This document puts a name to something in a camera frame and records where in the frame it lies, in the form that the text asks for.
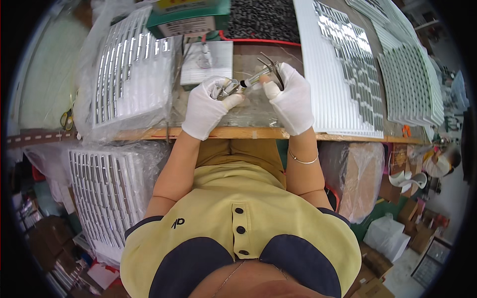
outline orange clip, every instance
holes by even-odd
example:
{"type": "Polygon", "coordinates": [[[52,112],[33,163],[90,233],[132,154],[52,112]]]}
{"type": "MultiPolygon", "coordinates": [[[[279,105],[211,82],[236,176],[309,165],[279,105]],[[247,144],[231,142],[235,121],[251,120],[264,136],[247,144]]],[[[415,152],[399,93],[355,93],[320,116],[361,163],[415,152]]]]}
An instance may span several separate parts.
{"type": "Polygon", "coordinates": [[[409,127],[409,125],[404,125],[404,127],[403,127],[403,137],[407,138],[407,137],[410,137],[410,136],[411,136],[411,128],[409,127]]]}

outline green machine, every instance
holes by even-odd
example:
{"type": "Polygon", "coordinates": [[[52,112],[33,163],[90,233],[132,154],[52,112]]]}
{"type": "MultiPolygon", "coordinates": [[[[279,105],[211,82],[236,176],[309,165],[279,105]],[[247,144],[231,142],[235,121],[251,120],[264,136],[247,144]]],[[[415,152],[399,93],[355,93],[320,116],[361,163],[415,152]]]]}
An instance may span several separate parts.
{"type": "Polygon", "coordinates": [[[227,29],[230,0],[159,0],[146,27],[158,39],[227,29]]]}

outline shirt logo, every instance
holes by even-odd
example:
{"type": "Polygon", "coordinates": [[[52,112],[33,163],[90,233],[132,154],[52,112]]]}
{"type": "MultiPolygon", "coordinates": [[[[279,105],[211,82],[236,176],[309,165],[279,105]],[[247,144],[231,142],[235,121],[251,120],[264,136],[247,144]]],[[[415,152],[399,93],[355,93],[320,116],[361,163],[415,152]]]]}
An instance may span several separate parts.
{"type": "Polygon", "coordinates": [[[185,222],[186,222],[186,221],[185,221],[183,218],[178,218],[178,219],[176,219],[176,221],[172,224],[171,229],[172,229],[172,228],[175,229],[177,225],[181,225],[181,224],[183,224],[183,223],[185,223],[185,222]]]}

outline metal tweezers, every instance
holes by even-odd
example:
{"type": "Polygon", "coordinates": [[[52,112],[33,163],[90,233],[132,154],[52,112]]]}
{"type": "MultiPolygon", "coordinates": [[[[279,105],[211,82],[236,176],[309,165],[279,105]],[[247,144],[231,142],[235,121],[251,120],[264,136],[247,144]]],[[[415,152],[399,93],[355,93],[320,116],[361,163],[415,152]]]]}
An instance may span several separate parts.
{"type": "Polygon", "coordinates": [[[257,58],[257,60],[262,62],[269,69],[270,73],[274,74],[277,77],[278,81],[280,82],[280,86],[278,87],[280,88],[280,91],[283,91],[283,89],[285,88],[285,85],[283,84],[283,80],[281,79],[280,73],[278,72],[278,69],[275,66],[275,63],[272,61],[272,59],[270,59],[269,56],[265,55],[263,52],[260,52],[260,54],[262,54],[265,58],[267,58],[267,60],[270,62],[270,65],[266,64],[260,58],[257,58]]]}

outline black button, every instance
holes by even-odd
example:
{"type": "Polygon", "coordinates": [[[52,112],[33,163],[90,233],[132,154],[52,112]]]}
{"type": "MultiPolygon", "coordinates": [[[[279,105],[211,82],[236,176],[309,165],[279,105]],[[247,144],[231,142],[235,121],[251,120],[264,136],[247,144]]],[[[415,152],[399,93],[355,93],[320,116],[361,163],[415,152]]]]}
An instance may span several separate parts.
{"type": "Polygon", "coordinates": [[[239,233],[239,234],[245,233],[245,228],[242,227],[242,226],[238,226],[238,227],[237,227],[237,233],[239,233]]]}

